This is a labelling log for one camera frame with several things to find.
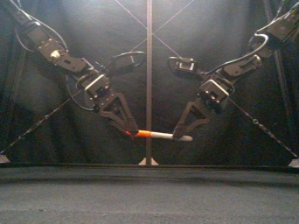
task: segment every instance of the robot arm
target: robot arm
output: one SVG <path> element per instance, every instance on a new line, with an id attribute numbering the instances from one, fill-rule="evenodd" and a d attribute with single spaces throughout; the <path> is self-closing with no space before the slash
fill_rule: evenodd
<path id="1" fill-rule="evenodd" d="M 273 55 L 289 39 L 295 39 L 299 31 L 299 3 L 294 8 L 266 27 L 257 31 L 250 40 L 253 52 L 239 59 L 235 59 L 210 72 L 205 73 L 197 67 L 194 59 L 174 58 L 175 73 L 178 75 L 191 74 L 201 78 L 198 98 L 190 101 L 182 113 L 181 121 L 174 129 L 173 137 L 178 139 L 193 131 L 198 126 L 207 124 L 211 114 L 221 114 L 226 107 L 230 95 L 234 93 L 234 85 L 245 75 L 253 73 L 263 65 L 263 61 Z M 194 115 L 197 120 L 187 122 L 189 115 Z"/>
<path id="2" fill-rule="evenodd" d="M 74 58 L 68 54 L 63 45 L 43 29 L 42 24 L 34 20 L 31 15 L 19 8 L 12 0 L 4 0 L 0 4 L 16 22 L 20 32 L 42 53 L 42 56 L 54 65 L 64 68 L 71 73 L 81 91 L 85 90 L 95 102 L 94 111 L 99 112 L 122 132 L 135 135 L 138 133 L 137 121 L 131 115 L 127 100 L 123 94 L 117 93 L 111 89 L 111 82 L 106 74 L 101 73 L 86 59 Z M 117 71 L 114 65 L 118 58 L 125 58 L 126 56 L 130 57 L 131 61 L 129 61 L 129 64 L 118 67 L 119 72 L 130 72 L 134 67 L 139 66 L 139 64 L 135 65 L 135 62 L 133 62 L 135 53 L 145 54 L 143 52 L 130 52 L 117 56 L 114 63 L 111 63 L 114 71 Z"/>

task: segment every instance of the diagonal wire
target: diagonal wire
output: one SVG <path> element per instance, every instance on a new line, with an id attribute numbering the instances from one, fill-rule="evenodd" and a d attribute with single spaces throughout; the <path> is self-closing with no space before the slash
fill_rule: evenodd
<path id="1" fill-rule="evenodd" d="M 127 9 L 127 7 L 118 1 L 115 0 L 117 3 L 121 5 L 121 7 L 126 10 L 126 12 L 134 17 L 137 22 L 147 29 L 145 26 L 143 22 L 138 19 L 138 17 L 133 14 L 133 12 Z M 174 14 L 174 16 L 163 23 L 163 25 L 154 31 L 154 36 L 157 39 L 165 44 L 165 46 L 177 54 L 178 57 L 181 57 L 179 53 L 162 41 L 162 39 L 155 35 L 158 31 L 163 29 L 163 27 L 177 18 L 177 16 L 183 12 L 183 10 L 193 4 L 195 0 L 191 0 L 190 3 L 186 4 L 186 6 Z M 131 50 L 131 52 L 147 41 L 147 38 L 142 41 L 142 43 L 135 46 Z"/>
<path id="2" fill-rule="evenodd" d="M 163 25 L 154 31 L 154 34 L 159 32 L 163 27 L 177 18 L 177 16 L 183 12 L 183 10 L 193 4 L 194 0 L 191 0 L 186 6 L 174 14 L 174 16 L 163 23 Z"/>

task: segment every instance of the vertical pole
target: vertical pole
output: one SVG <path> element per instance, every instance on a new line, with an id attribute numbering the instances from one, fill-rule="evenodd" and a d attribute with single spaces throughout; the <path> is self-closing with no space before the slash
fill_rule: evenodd
<path id="1" fill-rule="evenodd" d="M 153 53 L 154 53 L 154 2 L 147 0 L 147 85 L 146 85 L 146 129 L 153 130 Z M 153 165 L 153 138 L 146 139 L 146 165 Z"/>
<path id="2" fill-rule="evenodd" d="M 270 0 L 263 0 L 263 2 L 265 2 L 265 7 L 266 7 L 266 19 L 267 19 L 267 22 L 270 23 L 274 19 Z M 278 73 L 282 96 L 283 96 L 283 101 L 285 101 L 285 113 L 286 113 L 287 127 L 289 127 L 289 132 L 291 135 L 293 148 L 298 151 L 299 150 L 298 149 L 299 139 L 298 139 L 297 130 L 295 130 L 295 119 L 294 119 L 294 112 L 293 112 L 291 101 L 290 101 L 290 94 L 287 91 L 286 71 L 285 71 L 281 52 L 275 51 L 274 56 L 275 56 L 275 69 L 277 69 L 277 73 Z"/>
<path id="3" fill-rule="evenodd" d="M 38 11 L 39 6 L 39 0 L 32 1 L 30 14 L 35 15 Z M 8 99 L 7 101 L 3 101 L 0 104 L 0 109 L 4 111 L 4 121 L 2 122 L 3 126 L 3 133 L 0 134 L 0 151 L 8 146 L 8 137 L 12 129 L 12 120 L 15 116 L 15 103 L 19 96 L 19 87 L 20 87 L 20 81 L 23 78 L 24 73 L 24 63 L 26 63 L 26 57 L 27 57 L 27 51 L 22 48 L 19 50 L 20 46 L 19 43 L 16 43 L 16 40 L 14 41 L 14 49 L 12 49 L 12 55 L 11 58 L 11 65 L 8 67 L 8 75 L 7 80 L 4 84 L 4 99 Z"/>

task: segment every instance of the black cable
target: black cable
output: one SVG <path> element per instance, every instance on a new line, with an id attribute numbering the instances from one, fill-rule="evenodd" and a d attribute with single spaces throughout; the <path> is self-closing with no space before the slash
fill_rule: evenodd
<path id="1" fill-rule="evenodd" d="M 210 70 L 207 73 L 205 73 L 205 75 L 211 75 L 214 74 L 221 68 L 234 64 L 234 63 L 238 63 L 241 62 L 242 60 L 246 60 L 247 58 L 250 58 L 251 56 L 254 56 L 259 51 L 263 50 L 263 48 L 266 47 L 267 45 L 267 41 L 269 41 L 269 36 L 266 34 L 257 34 L 255 33 L 255 37 L 262 37 L 265 38 L 265 43 L 261 45 L 261 47 L 251 53 L 249 53 L 247 55 L 245 55 L 243 57 L 238 58 L 238 59 L 234 59 L 226 63 L 223 63 L 222 65 L 219 65 L 218 67 L 215 67 L 213 70 Z"/>
<path id="2" fill-rule="evenodd" d="M 50 120 L 50 118 L 54 116 L 54 114 L 58 112 L 58 111 L 60 111 L 62 110 L 62 108 L 64 107 L 64 105 L 70 102 L 70 100 L 71 100 L 71 98 L 67 100 L 67 101 L 64 101 L 64 103 L 48 114 L 48 115 L 46 115 L 44 117 L 43 117 L 43 119 L 39 121 L 39 122 L 36 122 L 32 126 L 31 126 L 31 128 L 10 143 L 10 145 L 4 148 L 4 150 L 2 150 L 0 151 L 0 155 L 2 154 L 4 154 L 6 153 L 6 151 L 8 150 L 8 149 L 11 149 L 22 140 L 24 140 L 24 138 L 26 138 L 26 136 L 30 134 L 30 133 L 32 133 L 42 125 L 43 125 L 43 123 L 44 123 L 44 121 L 47 121 L 47 120 Z"/>

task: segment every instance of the black curtain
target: black curtain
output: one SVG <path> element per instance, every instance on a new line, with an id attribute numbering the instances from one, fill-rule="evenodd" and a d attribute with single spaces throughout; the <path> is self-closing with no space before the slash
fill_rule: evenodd
<path id="1" fill-rule="evenodd" d="M 279 1 L 274 2 L 273 11 L 279 5 Z M 70 54 L 86 58 L 94 66 L 98 63 L 107 65 L 114 55 L 131 51 L 137 46 L 137 51 L 147 51 L 143 42 L 146 0 L 40 0 L 36 3 L 35 16 L 64 37 Z M 23 3 L 26 11 L 34 6 Z M 4 21 L 0 80 L 4 148 L 68 99 L 68 91 L 66 73 L 38 52 L 24 55 L 22 74 L 15 76 L 20 72 L 16 65 L 23 48 L 15 39 L 14 23 L 3 10 L 0 17 Z M 210 71 L 246 54 L 249 40 L 266 24 L 263 1 L 154 1 L 154 31 L 159 38 L 154 37 L 155 131 L 174 132 L 186 103 L 195 100 L 201 85 L 197 79 L 173 75 L 166 65 L 167 58 L 177 54 L 194 58 L 199 68 Z M 283 62 L 298 127 L 295 43 L 287 43 L 283 48 Z M 146 129 L 146 76 L 145 64 L 133 73 L 111 79 L 114 89 L 126 96 L 141 130 Z M 274 58 L 237 84 L 231 99 L 286 145 L 295 147 Z M 161 165 L 287 165 L 293 159 L 282 145 L 231 103 L 223 114 L 215 115 L 210 124 L 190 134 L 194 138 L 190 143 L 153 140 L 153 155 Z M 68 103 L 6 155 L 14 162 L 135 165 L 146 157 L 146 140 L 133 140 L 109 126 L 98 113 Z"/>

